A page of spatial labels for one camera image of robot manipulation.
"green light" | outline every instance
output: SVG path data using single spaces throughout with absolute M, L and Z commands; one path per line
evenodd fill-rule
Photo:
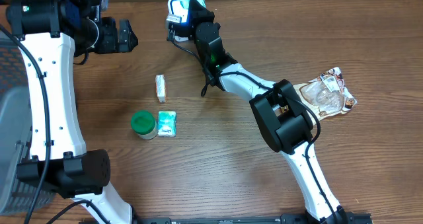
M 215 63 L 216 62 L 216 57 L 214 57 L 214 55 L 212 54 L 210 60 L 211 60 L 211 63 Z

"wooden table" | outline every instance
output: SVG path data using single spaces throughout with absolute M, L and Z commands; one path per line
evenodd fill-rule
M 332 191 L 374 223 L 423 222 L 423 0 L 210 1 L 208 9 L 225 49 L 262 78 L 303 83 L 339 66 L 359 104 L 322 122 L 316 152 Z M 108 151 L 121 197 L 142 217 L 302 213 L 297 182 L 248 103 L 215 87 L 200 97 L 200 65 L 166 41 L 167 4 L 113 3 L 107 15 L 130 19 L 139 46 L 90 55 L 74 80 L 87 149 Z M 166 76 L 165 104 L 156 74 Z M 176 111 L 177 136 L 141 140 L 130 127 L 138 110 Z M 32 223 L 70 203 L 57 197 Z M 78 207 L 58 223 L 88 218 Z

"crumpled plastic wrapper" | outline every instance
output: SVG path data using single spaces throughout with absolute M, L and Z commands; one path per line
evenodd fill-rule
M 329 69 L 308 83 L 293 87 L 301 101 L 316 114 L 319 120 L 345 114 L 357 104 L 357 100 L 345 87 L 339 67 Z

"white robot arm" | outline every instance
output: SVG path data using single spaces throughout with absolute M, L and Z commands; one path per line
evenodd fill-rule
M 239 95 L 249 102 L 260 132 L 275 151 L 284 156 L 301 188 L 309 223 L 349 223 L 344 209 L 330 191 L 317 162 L 314 141 L 320 134 L 320 123 L 296 94 L 289 81 L 265 81 L 246 71 L 238 61 L 223 49 L 219 36 L 220 25 L 213 23 L 214 13 L 198 0 L 189 0 L 187 22 L 169 14 L 166 20 L 167 40 L 176 47 L 196 56 L 206 76 L 207 86 Z M 198 55 L 175 44 L 175 37 L 192 40 Z M 280 113 L 282 107 L 288 107 Z M 312 139 L 312 116 L 318 127 Z
M 137 46 L 129 21 L 120 21 L 118 33 L 114 19 L 101 18 L 107 6 L 108 0 L 12 0 L 8 7 L 8 36 L 22 52 L 32 109 L 32 160 L 18 165 L 17 178 L 84 203 L 99 223 L 128 224 L 136 219 L 135 212 L 110 183 L 107 152 L 87 152 L 73 88 L 74 56 L 130 52 Z M 50 119 L 45 119 L 45 102 Z M 38 167 L 45 167 L 48 175 Z
M 232 64 L 222 70 L 221 74 L 224 75 L 230 72 L 239 72 L 249 77 L 253 78 L 255 81 L 261 83 L 266 87 L 272 88 L 275 82 L 265 81 L 252 73 L 248 72 L 243 66 L 239 63 Z M 242 75 L 224 75 L 219 77 L 222 89 L 234 93 L 240 96 L 243 100 L 249 102 L 258 95 L 268 92 L 267 89 L 260 88 L 256 83 L 253 83 L 249 78 Z M 277 105 L 273 107 L 274 110 L 279 109 Z M 310 168 L 307 166 L 307 161 L 304 157 L 305 149 L 308 146 L 308 142 L 304 141 L 295 148 L 294 154 L 287 154 L 283 151 L 280 153 L 285 157 L 286 161 L 291 168 L 295 179 L 305 200 L 305 209 L 307 212 L 314 217 L 316 220 L 327 219 L 332 215 L 332 212 L 328 205 L 326 204 L 325 199 L 320 194 L 320 190 L 317 186 L 317 183 L 313 179 Z M 330 188 L 326 182 L 326 179 L 323 175 L 323 172 L 319 166 L 319 163 L 315 154 L 315 146 L 312 144 L 308 150 L 308 156 L 310 157 L 310 163 L 313 167 L 313 171 L 323 189 L 323 192 L 326 194 L 330 205 L 333 210 L 336 210 L 340 206 L 339 201 L 334 197 L 333 193 L 330 191 Z

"small plastic jar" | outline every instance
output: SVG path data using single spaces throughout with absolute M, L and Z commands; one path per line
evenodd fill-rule
M 142 139 L 153 139 L 157 135 L 157 122 L 148 111 L 139 111 L 132 116 L 132 129 Z

